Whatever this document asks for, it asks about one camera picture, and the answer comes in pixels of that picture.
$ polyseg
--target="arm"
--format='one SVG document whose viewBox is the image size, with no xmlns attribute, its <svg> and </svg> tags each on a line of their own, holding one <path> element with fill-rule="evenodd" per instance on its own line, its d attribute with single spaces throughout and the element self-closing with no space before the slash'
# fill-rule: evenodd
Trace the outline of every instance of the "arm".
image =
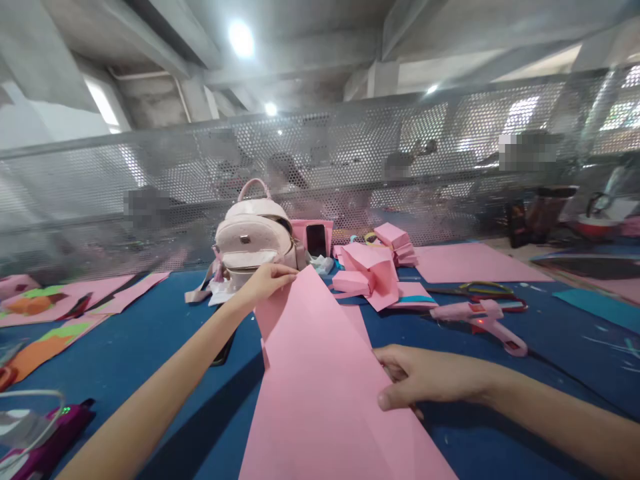
<svg viewBox="0 0 640 480">
<path fill-rule="evenodd" d="M 374 350 L 396 382 L 382 410 L 416 401 L 490 407 L 607 478 L 640 475 L 640 425 L 494 363 L 410 347 Z"/>
<path fill-rule="evenodd" d="M 296 273 L 282 265 L 260 267 L 116 410 L 57 478 L 134 478 L 242 319 L 256 302 L 292 282 Z"/>
</svg>

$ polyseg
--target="ceiling light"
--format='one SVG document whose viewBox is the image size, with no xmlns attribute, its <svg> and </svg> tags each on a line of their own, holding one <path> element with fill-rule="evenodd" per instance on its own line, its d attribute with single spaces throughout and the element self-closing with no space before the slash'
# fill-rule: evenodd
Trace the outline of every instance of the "ceiling light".
<svg viewBox="0 0 640 480">
<path fill-rule="evenodd" d="M 246 23 L 235 21 L 229 27 L 229 40 L 234 52 L 240 58 L 253 56 L 253 35 Z"/>
<path fill-rule="evenodd" d="M 272 102 L 265 103 L 265 112 L 267 112 L 268 116 L 273 117 L 278 113 L 278 107 Z"/>
</svg>

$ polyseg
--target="glue gun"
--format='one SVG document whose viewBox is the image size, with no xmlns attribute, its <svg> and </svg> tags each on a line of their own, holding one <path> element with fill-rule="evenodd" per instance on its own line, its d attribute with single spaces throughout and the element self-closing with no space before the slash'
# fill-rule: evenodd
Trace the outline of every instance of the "glue gun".
<svg viewBox="0 0 640 480">
<path fill-rule="evenodd" d="M 506 328 L 498 319 L 503 318 L 502 308 L 495 300 L 480 300 L 480 303 L 454 303 L 431 310 L 432 318 L 442 321 L 464 321 L 498 338 L 508 354 L 526 357 L 528 348 L 522 339 Z"/>
</svg>

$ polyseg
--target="perforated metal barrier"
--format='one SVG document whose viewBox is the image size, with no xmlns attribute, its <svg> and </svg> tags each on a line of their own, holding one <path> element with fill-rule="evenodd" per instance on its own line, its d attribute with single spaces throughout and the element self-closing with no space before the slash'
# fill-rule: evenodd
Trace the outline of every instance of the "perforated metal barrier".
<svg viewBox="0 0 640 480">
<path fill-rule="evenodd" d="M 556 182 L 581 186 L 567 210 L 575 215 L 621 154 L 640 147 L 638 73 L 543 77 L 0 152 L 0 275 L 53 283 L 205 268 L 217 224 L 252 177 L 266 180 L 291 218 L 333 220 L 334 243 L 384 221 L 414 245 L 496 235 L 506 201 L 528 201 Z M 502 170 L 501 135 L 529 142 L 520 156 L 542 167 Z M 628 177 L 622 188 L 640 189 L 637 175 Z"/>
</svg>

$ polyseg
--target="pink backpack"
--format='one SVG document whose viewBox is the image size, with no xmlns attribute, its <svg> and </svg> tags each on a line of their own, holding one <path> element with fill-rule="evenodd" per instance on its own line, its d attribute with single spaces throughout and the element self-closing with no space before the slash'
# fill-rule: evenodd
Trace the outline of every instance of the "pink backpack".
<svg viewBox="0 0 640 480">
<path fill-rule="evenodd" d="M 267 198 L 243 200 L 252 183 L 260 183 Z M 216 260 L 211 264 L 198 290 L 185 294 L 186 302 L 204 300 L 209 280 L 215 275 L 222 281 L 223 270 L 229 272 L 235 288 L 244 285 L 263 263 L 282 263 L 302 270 L 306 267 L 304 246 L 293 238 L 293 228 L 284 209 L 271 199 L 265 183 L 249 180 L 238 196 L 238 202 L 227 212 L 215 233 L 213 251 Z"/>
</svg>

